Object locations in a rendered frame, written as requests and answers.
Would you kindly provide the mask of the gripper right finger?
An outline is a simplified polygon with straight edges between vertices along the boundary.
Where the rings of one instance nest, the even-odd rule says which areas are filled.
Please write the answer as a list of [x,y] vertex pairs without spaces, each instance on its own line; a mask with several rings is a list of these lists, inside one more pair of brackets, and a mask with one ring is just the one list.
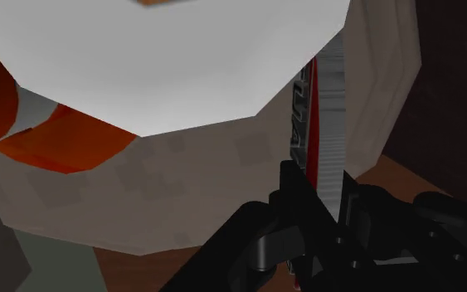
[[414,263],[378,265],[376,282],[396,292],[467,292],[467,247],[442,225],[443,215],[403,202],[382,187],[343,174],[339,222],[372,260]]

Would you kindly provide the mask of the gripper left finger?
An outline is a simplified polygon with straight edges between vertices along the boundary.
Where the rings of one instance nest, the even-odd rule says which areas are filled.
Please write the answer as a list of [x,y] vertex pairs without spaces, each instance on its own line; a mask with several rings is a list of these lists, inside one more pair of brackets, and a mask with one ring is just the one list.
[[299,165],[285,160],[269,201],[242,204],[160,292],[256,292],[280,262],[316,256],[336,228]]

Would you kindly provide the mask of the thin red and grey book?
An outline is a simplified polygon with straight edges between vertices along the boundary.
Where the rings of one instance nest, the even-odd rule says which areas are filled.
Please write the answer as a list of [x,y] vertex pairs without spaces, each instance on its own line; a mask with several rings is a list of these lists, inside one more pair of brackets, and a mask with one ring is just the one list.
[[345,167],[345,70],[338,32],[292,83],[290,157],[310,174],[334,220],[341,208]]

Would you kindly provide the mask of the orange and grey rounded object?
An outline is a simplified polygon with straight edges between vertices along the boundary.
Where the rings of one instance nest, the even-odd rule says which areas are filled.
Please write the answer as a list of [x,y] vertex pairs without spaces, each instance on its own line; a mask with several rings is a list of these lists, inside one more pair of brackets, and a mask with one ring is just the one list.
[[0,153],[57,173],[91,170],[138,136],[21,87],[0,61]]

